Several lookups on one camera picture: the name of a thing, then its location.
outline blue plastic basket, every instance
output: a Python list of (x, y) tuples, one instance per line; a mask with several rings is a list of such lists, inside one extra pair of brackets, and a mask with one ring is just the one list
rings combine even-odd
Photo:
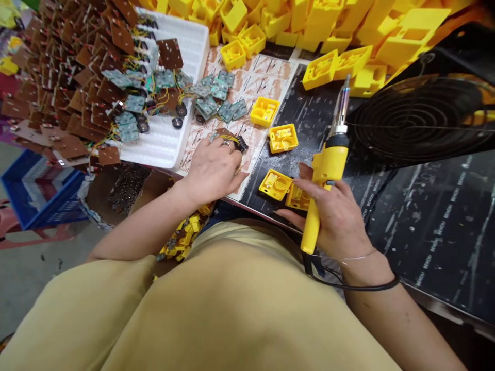
[(83, 180), (80, 171), (48, 166), (45, 158), (29, 150), (2, 175), (23, 230), (86, 220), (77, 198)]

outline fan grille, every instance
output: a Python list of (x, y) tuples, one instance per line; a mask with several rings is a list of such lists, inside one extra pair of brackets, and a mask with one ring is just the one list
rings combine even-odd
[(494, 134), (486, 120), (465, 125), (474, 112), (485, 110), (484, 97), (493, 93), (486, 89), (490, 87), (472, 80), (432, 75), (401, 81), (359, 108), (353, 123), (356, 136), (395, 165), (465, 154)]

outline woman's left hand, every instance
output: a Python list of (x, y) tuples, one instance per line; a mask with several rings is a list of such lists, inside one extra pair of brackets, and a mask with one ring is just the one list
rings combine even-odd
[(223, 138), (210, 142), (210, 136), (200, 141), (188, 175), (177, 183), (198, 207), (234, 192), (249, 175), (237, 173), (242, 153), (232, 141), (224, 142)]

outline yellow soldering iron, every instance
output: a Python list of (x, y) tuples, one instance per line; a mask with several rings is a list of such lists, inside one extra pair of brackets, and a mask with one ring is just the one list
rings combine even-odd
[[(321, 153), (313, 156), (313, 182), (325, 189), (330, 189), (336, 181), (342, 179), (347, 154), (349, 151), (349, 137), (347, 136), (347, 125), (345, 118), (349, 106), (349, 81), (347, 76), (344, 85), (340, 89), (335, 105), (334, 117), (330, 133), (323, 143)], [(316, 240), (320, 231), (320, 214), (315, 201), (309, 202), (308, 216), (304, 227), (301, 250), (307, 254), (315, 252)]]

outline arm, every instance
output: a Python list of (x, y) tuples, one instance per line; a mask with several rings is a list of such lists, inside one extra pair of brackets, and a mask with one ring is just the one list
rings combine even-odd
[[(320, 211), (318, 246), (340, 263), (346, 284), (379, 286), (394, 274), (387, 258), (376, 251), (366, 235), (361, 209), (351, 188), (337, 182), (330, 191), (314, 184), (312, 169), (300, 163), (296, 186), (306, 191)], [(290, 210), (278, 210), (300, 229), (304, 218)], [(363, 257), (358, 260), (346, 258)], [(378, 292), (346, 291), (347, 303), (356, 317), (403, 370), (465, 370), (452, 349), (402, 285)]]
[(248, 174), (237, 174), (242, 154), (233, 143), (203, 139), (192, 157), (189, 174), (156, 200), (139, 209), (106, 235), (88, 262), (101, 259), (139, 260), (156, 255), (182, 220), (201, 205), (232, 193)]

